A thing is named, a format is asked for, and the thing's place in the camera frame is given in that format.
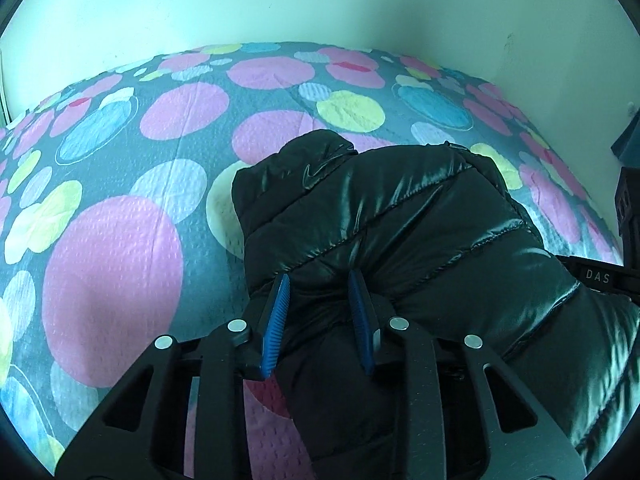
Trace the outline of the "polka dot bed sheet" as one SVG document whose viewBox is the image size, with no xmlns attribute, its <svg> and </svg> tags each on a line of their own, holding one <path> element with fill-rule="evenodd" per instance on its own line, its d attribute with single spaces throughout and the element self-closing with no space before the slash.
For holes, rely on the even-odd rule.
<svg viewBox="0 0 640 480">
<path fill-rule="evenodd" d="M 588 193 L 484 80 L 318 44 L 204 48 L 116 68 L 1 135 L 1 458 L 25 453 L 20 478 L 55 478 L 78 430 L 158 336 L 205 337 L 258 299 L 246 287 L 234 178 L 318 130 L 358 153 L 451 144 L 487 157 L 547 252 L 620 265 Z M 277 382 L 280 353 L 268 379 L 243 384 L 249 479 L 319 479 Z M 480 479 L 466 367 L 450 353 L 437 369 L 448 479 Z"/>
</svg>

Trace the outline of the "black puffer jacket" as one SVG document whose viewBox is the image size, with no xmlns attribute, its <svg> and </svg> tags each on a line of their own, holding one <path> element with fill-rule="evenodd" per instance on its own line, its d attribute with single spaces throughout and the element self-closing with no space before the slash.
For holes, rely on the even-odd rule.
<svg viewBox="0 0 640 480">
<path fill-rule="evenodd" d="M 279 274 L 291 281 L 276 377 L 317 478 L 392 472 L 401 377 L 363 373 L 351 270 L 433 336 L 480 336 L 587 469 L 638 408 L 638 308 L 546 251 L 491 159 L 451 144 L 358 153 L 318 130 L 240 170 L 232 202 L 250 296 L 265 298 Z"/>
</svg>

